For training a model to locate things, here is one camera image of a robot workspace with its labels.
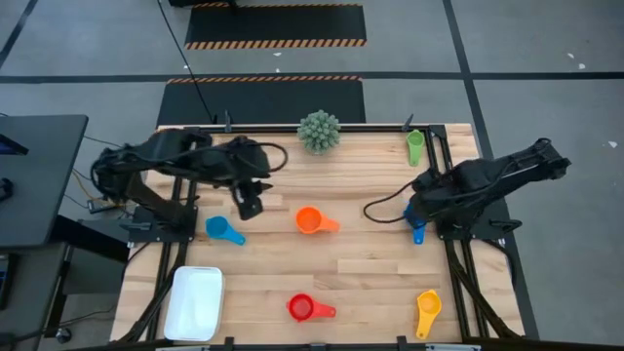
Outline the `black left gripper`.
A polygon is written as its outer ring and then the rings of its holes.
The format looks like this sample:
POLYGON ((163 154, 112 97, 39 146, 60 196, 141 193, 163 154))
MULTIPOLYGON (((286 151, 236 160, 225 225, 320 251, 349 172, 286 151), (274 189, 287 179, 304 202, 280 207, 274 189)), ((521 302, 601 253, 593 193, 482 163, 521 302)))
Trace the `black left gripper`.
POLYGON ((235 201, 255 201, 263 191, 271 188, 272 184, 253 178, 235 179, 228 186, 235 201))

